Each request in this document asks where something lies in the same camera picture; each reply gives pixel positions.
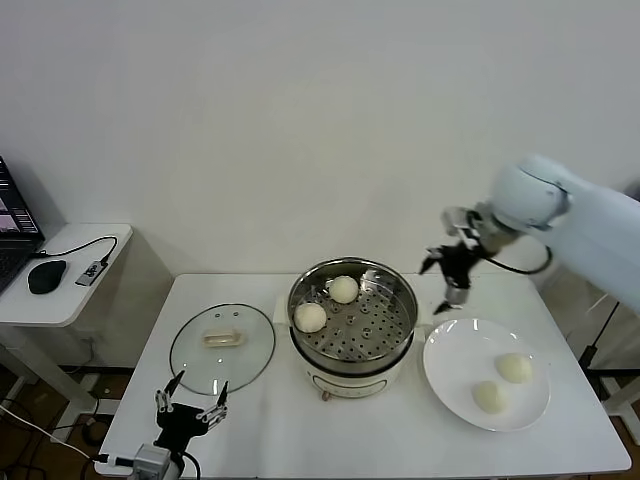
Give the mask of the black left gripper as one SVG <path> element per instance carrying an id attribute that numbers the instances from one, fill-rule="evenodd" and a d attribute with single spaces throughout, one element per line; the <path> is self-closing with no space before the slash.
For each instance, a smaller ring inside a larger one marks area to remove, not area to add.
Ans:
<path id="1" fill-rule="evenodd" d="M 203 410 L 183 404 L 172 404 L 171 397 L 183 376 L 184 371 L 181 370 L 163 389 L 155 392 L 156 424 L 161 432 L 153 441 L 154 446 L 187 448 L 193 438 L 204 436 L 209 428 L 214 428 L 227 416 L 228 381 L 224 383 L 216 404 L 211 408 Z"/>

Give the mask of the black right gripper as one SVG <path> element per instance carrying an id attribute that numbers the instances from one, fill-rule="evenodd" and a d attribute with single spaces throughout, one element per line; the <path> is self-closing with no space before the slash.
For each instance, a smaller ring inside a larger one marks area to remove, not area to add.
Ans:
<path id="1" fill-rule="evenodd" d="M 434 315 L 460 309 L 466 304 L 471 286 L 470 272 L 487 255 L 488 251 L 481 244 L 468 247 L 463 241 L 427 249 L 418 273 L 425 274 L 438 265 L 447 285 L 444 300 L 436 307 Z"/>

